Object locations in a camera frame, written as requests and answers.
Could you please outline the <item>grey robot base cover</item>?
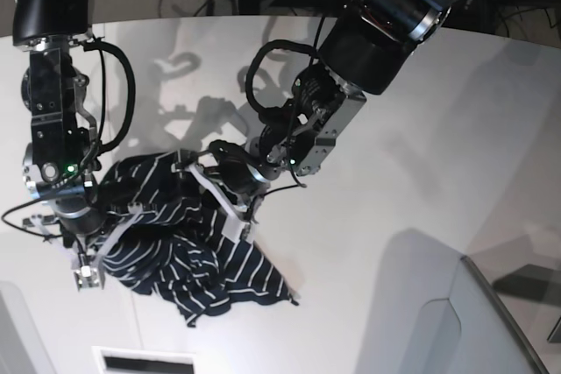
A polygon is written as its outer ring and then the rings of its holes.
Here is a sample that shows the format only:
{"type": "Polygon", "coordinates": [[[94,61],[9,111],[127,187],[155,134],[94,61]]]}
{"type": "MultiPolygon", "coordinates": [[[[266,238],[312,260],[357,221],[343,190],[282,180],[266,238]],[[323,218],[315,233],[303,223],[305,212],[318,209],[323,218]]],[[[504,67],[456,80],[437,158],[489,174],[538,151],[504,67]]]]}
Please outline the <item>grey robot base cover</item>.
{"type": "Polygon", "coordinates": [[[357,373],[545,373],[481,270],[417,229],[388,242],[357,373]]]}
{"type": "Polygon", "coordinates": [[[55,373],[21,290],[1,282],[1,372],[55,373]]]}

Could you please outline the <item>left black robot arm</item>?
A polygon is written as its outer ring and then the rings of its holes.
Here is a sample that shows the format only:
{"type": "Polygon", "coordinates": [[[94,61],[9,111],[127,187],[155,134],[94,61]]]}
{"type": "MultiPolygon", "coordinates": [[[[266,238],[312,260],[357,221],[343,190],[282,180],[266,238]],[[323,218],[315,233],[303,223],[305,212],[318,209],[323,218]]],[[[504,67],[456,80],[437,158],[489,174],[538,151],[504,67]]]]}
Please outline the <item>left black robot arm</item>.
{"type": "Polygon", "coordinates": [[[345,0],[332,29],[317,34],[312,44],[276,39],[257,51],[244,91],[263,131],[244,146],[215,140],[206,150],[214,166],[188,166],[217,201],[224,237],[251,239],[255,213],[282,173],[300,178],[320,170],[366,98],[388,88],[457,1],[345,0]],[[309,64],[296,76],[289,99],[266,106],[257,100],[253,82],[263,59],[275,50],[306,55],[309,64]]]}

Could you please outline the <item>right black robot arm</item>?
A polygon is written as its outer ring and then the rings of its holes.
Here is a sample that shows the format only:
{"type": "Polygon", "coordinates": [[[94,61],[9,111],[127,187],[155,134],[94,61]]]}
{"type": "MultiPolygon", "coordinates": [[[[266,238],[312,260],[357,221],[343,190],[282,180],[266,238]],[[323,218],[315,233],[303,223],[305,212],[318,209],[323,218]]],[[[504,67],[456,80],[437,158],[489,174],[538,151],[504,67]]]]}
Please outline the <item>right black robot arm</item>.
{"type": "Polygon", "coordinates": [[[99,158],[117,148],[131,128],[136,82],[124,52],[95,37],[90,0],[16,0],[12,43],[29,54],[21,96],[31,113],[31,142],[22,173],[34,202],[52,209],[33,215],[22,227],[67,251],[80,287],[101,285],[106,249],[87,252],[86,239],[101,232],[106,212],[98,199],[94,173],[99,158]],[[124,121],[110,142],[102,141],[105,119],[84,106],[89,78],[73,64],[71,50],[109,54],[121,64],[127,84],[124,121]]]}

